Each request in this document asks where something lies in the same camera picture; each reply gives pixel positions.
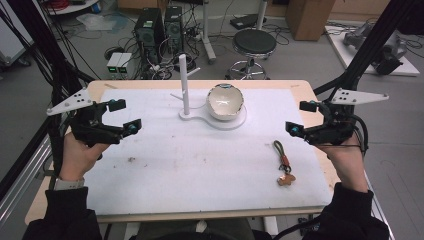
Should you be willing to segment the brown cardboard box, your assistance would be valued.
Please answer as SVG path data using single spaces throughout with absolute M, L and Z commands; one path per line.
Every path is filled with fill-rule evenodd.
M 297 41 L 318 41 L 336 0 L 290 0 L 285 19 Z

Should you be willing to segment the white round table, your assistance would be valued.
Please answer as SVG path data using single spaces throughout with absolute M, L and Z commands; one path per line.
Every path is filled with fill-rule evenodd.
M 49 0 L 44 7 L 51 15 L 63 15 L 94 8 L 99 10 L 100 0 Z

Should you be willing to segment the person's left hand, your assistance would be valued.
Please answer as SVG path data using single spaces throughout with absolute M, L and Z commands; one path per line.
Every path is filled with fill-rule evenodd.
M 59 177 L 64 181 L 82 180 L 108 147 L 108 144 L 102 143 L 88 147 L 84 142 L 77 140 L 72 132 L 66 134 Z

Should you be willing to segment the white stand with post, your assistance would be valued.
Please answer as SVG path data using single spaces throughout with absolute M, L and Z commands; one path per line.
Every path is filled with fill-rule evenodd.
M 179 112 L 179 117 L 181 120 L 190 121 L 190 120 L 202 120 L 207 123 L 209 126 L 221 130 L 221 131 L 230 131 L 235 130 L 241 127 L 247 119 L 247 109 L 244 105 L 242 107 L 241 113 L 236 119 L 230 121 L 221 121 L 212 117 L 206 107 L 206 97 L 205 103 L 200 107 L 191 107 L 189 99 L 189 86 L 188 86 L 188 77 L 197 71 L 200 70 L 199 67 L 195 68 L 191 72 L 187 70 L 187 57 L 185 54 L 181 54 L 178 57 L 179 67 L 180 67 L 180 80 L 181 80 L 181 92 L 182 96 L 175 96 L 175 98 L 183 102 L 183 109 Z

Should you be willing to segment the olive strap keychain brown charm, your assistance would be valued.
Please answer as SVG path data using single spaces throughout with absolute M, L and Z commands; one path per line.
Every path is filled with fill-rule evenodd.
M 296 177 L 292 174 L 290 161 L 288 160 L 288 157 L 285 154 L 283 144 L 280 141 L 275 140 L 273 142 L 273 146 L 275 147 L 279 155 L 279 159 L 280 159 L 279 169 L 284 172 L 284 174 L 277 179 L 277 183 L 280 186 L 290 186 L 296 180 Z

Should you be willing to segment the black computer tower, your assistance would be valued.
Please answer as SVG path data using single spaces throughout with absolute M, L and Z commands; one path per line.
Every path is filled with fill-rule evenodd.
M 165 11 L 164 27 L 168 39 L 168 52 L 176 54 L 184 49 L 182 7 L 168 6 Z
M 162 12 L 159 8 L 143 8 L 134 27 L 141 55 L 153 64 L 162 61 L 160 44 L 165 40 Z

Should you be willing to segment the white desk leg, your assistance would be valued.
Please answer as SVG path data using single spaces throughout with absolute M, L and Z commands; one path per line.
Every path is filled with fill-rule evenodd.
M 258 16 L 256 21 L 257 30 L 262 30 L 263 22 L 265 19 L 267 3 L 268 3 L 268 0 L 260 0 L 259 8 L 258 8 Z
M 202 23 L 203 30 L 201 33 L 201 40 L 208 58 L 208 63 L 210 65 L 214 64 L 216 61 L 215 51 L 212 47 L 211 41 L 209 39 L 209 15 L 208 15 L 208 4 L 209 0 L 202 0 Z

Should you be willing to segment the white power supply box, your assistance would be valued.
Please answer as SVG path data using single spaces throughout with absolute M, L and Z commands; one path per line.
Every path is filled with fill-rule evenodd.
M 107 63 L 107 70 L 110 74 L 115 74 L 118 72 L 118 65 L 121 59 L 122 54 L 119 52 L 115 52 L 110 56 L 110 59 Z
M 117 64 L 118 72 L 128 77 L 130 74 L 133 73 L 134 65 L 133 65 L 133 58 L 131 53 L 122 53 L 121 58 Z

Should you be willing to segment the grey wristwatch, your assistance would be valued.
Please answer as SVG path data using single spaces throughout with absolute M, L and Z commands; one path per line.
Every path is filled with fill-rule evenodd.
M 84 185 L 85 185 L 85 179 L 80 179 L 76 181 L 65 181 L 61 178 L 57 178 L 53 189 L 55 191 L 75 190 L 75 189 L 82 188 Z

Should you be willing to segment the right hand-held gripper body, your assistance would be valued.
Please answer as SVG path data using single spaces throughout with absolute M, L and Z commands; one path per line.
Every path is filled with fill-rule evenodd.
M 331 143 L 339 145 L 350 138 L 359 118 L 353 113 L 354 107 L 360 104 L 388 100 L 387 94 L 367 93 L 339 88 L 327 100 L 317 102 L 323 117 L 318 126 L 304 128 L 302 137 L 311 145 Z

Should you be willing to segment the black round stool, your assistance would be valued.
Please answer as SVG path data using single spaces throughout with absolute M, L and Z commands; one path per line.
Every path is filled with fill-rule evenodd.
M 246 60 L 235 62 L 227 70 L 225 77 L 231 80 L 267 80 L 265 68 L 256 60 L 267 60 L 275 51 L 276 45 L 275 38 L 263 30 L 245 29 L 237 32 L 232 46 Z

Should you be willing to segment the white table mat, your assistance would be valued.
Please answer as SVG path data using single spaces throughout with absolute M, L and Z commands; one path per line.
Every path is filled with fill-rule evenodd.
M 88 205 L 100 215 L 200 213 L 227 210 L 321 208 L 331 193 L 315 150 L 285 130 L 301 120 L 287 89 L 246 89 L 247 119 L 230 131 L 179 117 L 173 89 L 113 89 L 102 98 L 126 108 L 103 121 L 134 119 L 141 130 L 109 147 L 85 176 Z M 273 146 L 283 144 L 296 180 L 280 186 L 284 172 Z

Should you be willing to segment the black flat case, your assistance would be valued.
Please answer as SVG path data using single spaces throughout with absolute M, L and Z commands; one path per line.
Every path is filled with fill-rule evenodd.
M 235 17 L 230 20 L 230 25 L 236 28 L 237 30 L 242 30 L 246 28 L 255 28 L 258 21 L 257 14 L 249 14 L 242 17 Z

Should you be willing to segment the aluminium rail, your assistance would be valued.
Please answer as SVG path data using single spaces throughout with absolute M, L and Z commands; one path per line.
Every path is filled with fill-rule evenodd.
M 0 229 L 5 226 L 18 202 L 29 189 L 50 154 L 50 140 L 48 135 L 44 134 L 40 140 L 35 141 L 29 153 L 24 156 L 26 163 L 23 169 L 0 201 Z

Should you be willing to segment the person's right hand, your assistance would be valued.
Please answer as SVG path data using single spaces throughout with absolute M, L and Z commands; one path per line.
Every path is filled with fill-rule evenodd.
M 363 155 L 356 135 L 339 146 L 321 144 L 317 148 L 332 162 L 343 187 L 361 193 L 368 192 Z

